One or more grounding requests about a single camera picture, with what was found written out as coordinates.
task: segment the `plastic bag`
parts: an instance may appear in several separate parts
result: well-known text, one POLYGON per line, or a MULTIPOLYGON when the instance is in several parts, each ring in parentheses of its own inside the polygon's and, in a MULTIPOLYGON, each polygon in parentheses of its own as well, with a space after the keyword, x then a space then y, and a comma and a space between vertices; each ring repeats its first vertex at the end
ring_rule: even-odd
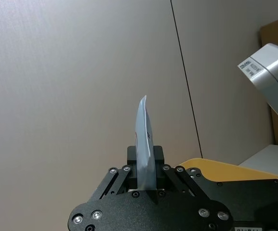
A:
POLYGON ((155 190, 156 166, 153 134, 148 113, 146 96, 140 101, 135 122, 135 147, 137 157, 138 190, 155 190))

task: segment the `barcode label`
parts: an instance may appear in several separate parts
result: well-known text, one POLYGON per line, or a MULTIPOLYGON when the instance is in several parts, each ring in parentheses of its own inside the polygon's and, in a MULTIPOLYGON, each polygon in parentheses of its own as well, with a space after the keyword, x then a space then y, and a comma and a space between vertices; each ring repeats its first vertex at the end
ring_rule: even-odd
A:
POLYGON ((251 78, 256 74, 264 71, 264 67, 262 67, 259 63, 257 63, 250 57, 243 61, 240 65, 238 65, 238 67, 248 78, 251 78))
POLYGON ((262 228, 235 227, 235 231, 262 231, 262 228))

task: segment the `metal plate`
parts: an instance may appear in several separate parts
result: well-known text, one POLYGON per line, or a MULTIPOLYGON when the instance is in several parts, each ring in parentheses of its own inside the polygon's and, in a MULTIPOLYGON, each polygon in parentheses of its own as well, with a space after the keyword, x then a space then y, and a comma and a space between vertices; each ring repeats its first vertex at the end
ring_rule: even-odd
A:
POLYGON ((157 191, 139 193, 137 198, 128 192, 79 205, 69 217, 69 230, 84 231, 89 225, 94 225, 97 231, 205 231, 210 230, 209 224, 222 231, 231 228, 231 215, 227 221, 218 218, 218 211, 228 214, 229 211, 217 201, 198 200, 189 193, 166 192, 162 197, 157 191), (201 217, 198 213, 200 208, 209 210, 210 216, 201 217), (103 214, 98 220, 91 218, 95 210, 103 214), (76 214, 83 215, 82 223, 72 222, 76 214))
POLYGON ((196 171, 188 169, 188 174, 210 199, 228 207, 235 227, 278 227, 277 179, 214 182, 204 178, 198 168, 193 169, 196 171))

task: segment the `white label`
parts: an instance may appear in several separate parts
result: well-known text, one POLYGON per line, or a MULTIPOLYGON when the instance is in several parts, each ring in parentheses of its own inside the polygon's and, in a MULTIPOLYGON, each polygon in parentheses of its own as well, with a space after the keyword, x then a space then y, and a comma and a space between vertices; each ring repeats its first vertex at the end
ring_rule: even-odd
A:
POLYGON ((264 71, 264 67, 251 57, 243 61, 238 67, 248 78, 252 78, 256 74, 264 71))
POLYGON ((235 231, 262 231, 262 228, 235 227, 235 231))

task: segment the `white wall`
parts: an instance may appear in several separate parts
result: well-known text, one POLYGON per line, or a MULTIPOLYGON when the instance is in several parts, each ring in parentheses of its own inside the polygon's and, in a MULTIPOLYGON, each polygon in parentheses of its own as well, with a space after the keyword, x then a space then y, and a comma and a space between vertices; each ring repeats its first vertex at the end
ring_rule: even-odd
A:
POLYGON ((237 65, 278 1, 172 0, 204 158, 238 164, 272 142, 263 96, 237 65))
POLYGON ((65 231, 145 94, 167 163, 199 157, 169 2, 0 0, 0 231, 65 231))

